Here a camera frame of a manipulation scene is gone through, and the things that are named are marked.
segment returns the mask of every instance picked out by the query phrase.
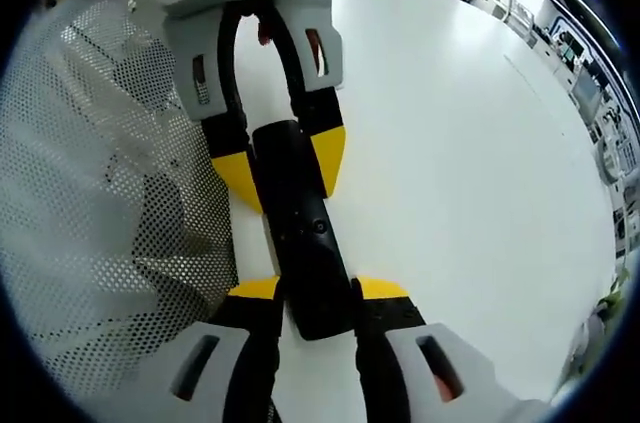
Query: white table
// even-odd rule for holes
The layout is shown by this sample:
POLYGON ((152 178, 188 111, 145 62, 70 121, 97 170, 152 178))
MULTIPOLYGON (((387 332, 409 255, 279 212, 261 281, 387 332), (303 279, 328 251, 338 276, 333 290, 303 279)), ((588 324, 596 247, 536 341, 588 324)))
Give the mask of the white table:
MULTIPOLYGON (((611 205, 580 116, 507 26, 458 0, 333 0, 347 147, 327 202, 347 270, 404 286, 522 398, 549 398, 615 262, 611 205)), ((273 46, 239 30, 250 130, 291 116, 273 46)), ((262 220, 231 199, 241 279, 273 274, 262 220)), ((286 320, 274 400, 288 422, 364 422, 351 334, 286 320)))

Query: computer monitor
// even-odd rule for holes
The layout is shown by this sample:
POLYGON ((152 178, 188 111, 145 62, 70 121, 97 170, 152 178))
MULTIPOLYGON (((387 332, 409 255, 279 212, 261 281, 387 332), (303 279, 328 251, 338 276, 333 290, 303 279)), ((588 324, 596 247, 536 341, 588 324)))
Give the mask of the computer monitor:
POLYGON ((607 79, 604 71, 602 71, 602 68, 596 60, 593 60, 591 63, 589 63, 589 65, 587 66, 587 71, 600 85, 600 88, 604 89, 609 84, 609 80, 607 79))
POLYGON ((582 56, 582 53, 584 53, 584 47, 578 40, 576 40, 571 32, 563 31, 562 33, 560 33, 560 41, 563 41, 569 48, 571 48, 573 56, 580 58, 582 56))
POLYGON ((578 103, 578 111, 587 126, 593 123, 602 100, 602 92, 586 68, 580 70, 571 88, 571 96, 578 103))

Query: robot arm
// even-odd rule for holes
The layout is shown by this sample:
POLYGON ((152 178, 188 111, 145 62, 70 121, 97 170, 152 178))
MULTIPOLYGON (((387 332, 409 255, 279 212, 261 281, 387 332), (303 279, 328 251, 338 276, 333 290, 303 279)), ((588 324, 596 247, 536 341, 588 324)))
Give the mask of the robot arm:
POLYGON ((342 40, 331 23, 331 0, 156 1, 168 14, 164 28, 184 110, 201 123, 218 175, 267 217, 301 336, 350 330, 349 278, 323 202, 334 191, 346 138, 335 93, 342 40), (234 74, 236 31, 251 14, 278 49, 297 117, 259 128, 253 138, 234 74), (322 49, 321 75, 310 35, 322 49))
MULTIPOLYGON (((209 323, 160 347, 137 381, 94 402, 92 414, 114 423, 267 421, 280 361, 281 283, 274 277, 232 289, 209 323)), ((548 405, 500 387, 491 362, 455 333, 425 324, 398 285, 357 278, 351 291, 368 423, 532 423, 547 413, 548 405)))

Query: perforated mesh fabric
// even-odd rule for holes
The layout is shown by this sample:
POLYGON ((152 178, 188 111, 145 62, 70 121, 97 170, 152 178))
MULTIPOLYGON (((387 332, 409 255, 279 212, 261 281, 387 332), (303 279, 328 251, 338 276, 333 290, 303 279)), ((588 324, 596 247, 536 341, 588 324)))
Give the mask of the perforated mesh fabric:
POLYGON ((64 0, 29 22, 2 81, 2 282, 81 406, 237 283, 227 189, 173 64, 124 0, 64 0))

